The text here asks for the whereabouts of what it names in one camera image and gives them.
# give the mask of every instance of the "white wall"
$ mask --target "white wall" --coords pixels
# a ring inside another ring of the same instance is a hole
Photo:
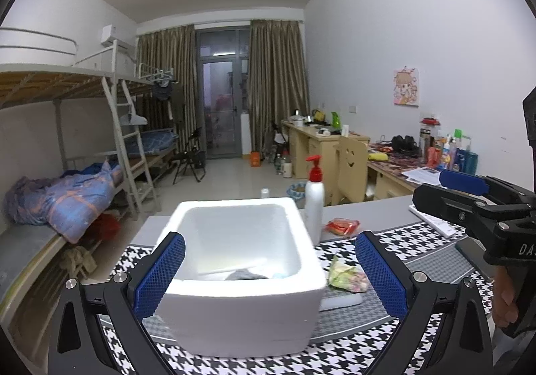
[[[230,9],[199,12],[196,14],[168,15],[167,17],[155,18],[138,24],[138,35],[155,32],[187,24],[195,24],[196,29],[211,29],[225,26],[249,26],[251,20],[293,20],[303,21],[303,9],[296,8],[251,8],[251,9]],[[302,41],[305,49],[305,25],[301,23],[299,29],[302,34]]]
[[[38,30],[74,39],[80,46],[77,59],[85,58],[104,47],[100,44],[103,27],[114,24],[122,38],[135,44],[136,23],[103,0],[16,0],[2,26]],[[71,52],[70,42],[34,34],[0,31],[0,45],[30,45]],[[107,52],[78,65],[82,68],[111,69]],[[73,57],[26,49],[0,49],[0,63],[35,63],[70,65]],[[132,74],[132,62],[119,56],[118,69]]]
[[[524,0],[310,0],[305,19],[313,107],[373,139],[416,137],[421,113],[436,114],[473,138],[479,173],[532,188],[522,100],[536,84],[536,19]],[[419,68],[419,108],[393,105],[406,65]]]
[[[125,37],[134,41],[136,24],[102,0],[16,0],[3,26],[73,38],[80,45],[80,59],[102,48],[101,30],[108,24],[115,24],[126,34]],[[69,44],[53,45],[55,42],[47,37],[21,37],[20,34],[15,37],[12,32],[0,32],[0,38],[0,44],[71,49]],[[0,49],[0,63],[67,65],[70,62],[70,57],[65,55]],[[109,70],[105,59],[102,65],[97,59],[82,66],[97,69],[102,66]],[[64,101],[62,126],[68,157],[114,149],[112,117],[103,98]],[[53,104],[36,103],[0,110],[0,200],[24,175],[29,178],[48,178],[57,177],[62,172]],[[0,213],[0,232],[7,225],[9,220]]]

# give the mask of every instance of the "floor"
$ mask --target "floor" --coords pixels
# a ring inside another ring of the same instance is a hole
[[[172,172],[156,185],[161,202],[161,210],[156,215],[170,216],[183,201],[260,198],[262,188],[270,189],[271,197],[285,197],[288,186],[296,182],[295,179],[275,174],[272,164],[264,163],[261,167],[252,168],[249,160],[242,158],[207,161],[206,176],[200,183],[196,182],[191,171],[185,176],[179,176],[175,185],[173,185],[174,176],[175,173]],[[152,204],[149,202],[147,209],[151,207]],[[88,282],[108,279],[110,271],[125,248],[147,217],[153,214],[155,213],[146,213],[137,220],[127,218],[121,222],[121,233],[114,240],[103,243],[95,252],[97,270]]]

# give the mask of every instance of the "trash bin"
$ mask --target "trash bin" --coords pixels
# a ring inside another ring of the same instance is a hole
[[[299,181],[290,185],[287,189],[287,197],[290,197],[296,203],[298,209],[303,209],[305,207],[305,185],[306,182]]]

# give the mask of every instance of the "air conditioner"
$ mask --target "air conditioner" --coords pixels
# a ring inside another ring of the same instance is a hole
[[[113,24],[104,26],[103,37],[101,38],[101,45],[103,45],[104,47],[110,47],[114,43],[114,40],[117,40],[119,50],[123,52],[133,53],[134,46],[125,42],[125,36],[121,35],[120,32],[117,31],[116,26],[114,26]]]

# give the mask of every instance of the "white notebook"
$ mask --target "white notebook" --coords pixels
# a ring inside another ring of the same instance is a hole
[[[443,221],[440,218],[436,218],[435,216],[431,216],[423,212],[419,212],[419,210],[417,210],[414,205],[410,205],[409,210],[412,213],[416,214],[420,219],[422,219],[440,235],[446,238],[451,238],[457,231],[456,228],[450,222]]]

